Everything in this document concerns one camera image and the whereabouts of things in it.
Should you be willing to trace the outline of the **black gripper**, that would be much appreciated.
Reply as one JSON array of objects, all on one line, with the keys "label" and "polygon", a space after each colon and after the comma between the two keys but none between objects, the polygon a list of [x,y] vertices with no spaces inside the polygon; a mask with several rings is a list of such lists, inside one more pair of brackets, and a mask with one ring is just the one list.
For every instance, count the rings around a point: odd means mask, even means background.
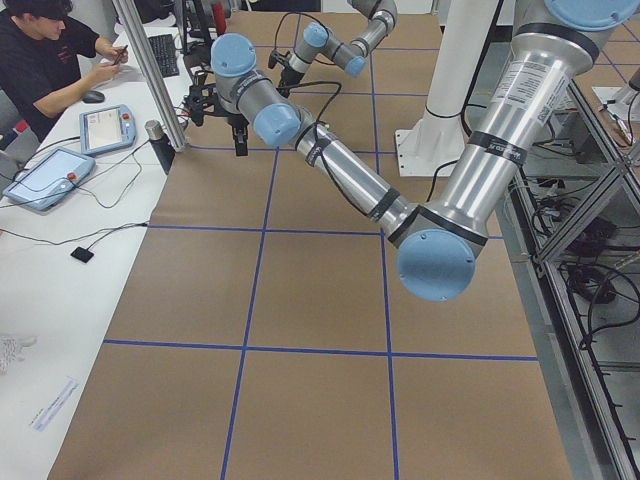
[{"label": "black gripper", "polygon": [[235,154],[237,156],[247,156],[249,122],[241,114],[232,114],[227,118],[227,123],[231,127]]},{"label": "black gripper", "polygon": [[296,88],[301,83],[302,79],[302,73],[286,67],[281,72],[277,89],[280,93],[290,93],[293,88]]}]

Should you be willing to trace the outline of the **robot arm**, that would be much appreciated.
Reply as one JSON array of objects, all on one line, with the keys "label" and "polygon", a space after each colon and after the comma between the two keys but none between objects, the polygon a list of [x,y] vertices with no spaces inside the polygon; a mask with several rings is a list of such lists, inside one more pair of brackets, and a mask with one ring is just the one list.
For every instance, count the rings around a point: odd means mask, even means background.
[{"label": "robot arm", "polygon": [[350,42],[343,42],[320,21],[309,23],[291,52],[281,54],[276,47],[270,53],[268,68],[282,66],[278,89],[285,97],[302,80],[318,55],[325,57],[351,77],[358,77],[372,51],[397,25],[398,11],[391,0],[354,0],[348,4],[368,20],[366,29]]},{"label": "robot arm", "polygon": [[218,37],[211,66],[222,108],[243,116],[264,143],[293,146],[325,174],[397,248],[404,287],[448,301],[470,284],[500,196],[564,96],[589,71],[613,30],[639,11],[635,1],[524,1],[506,65],[479,127],[470,135],[442,194],[408,201],[257,68],[252,42]]}]

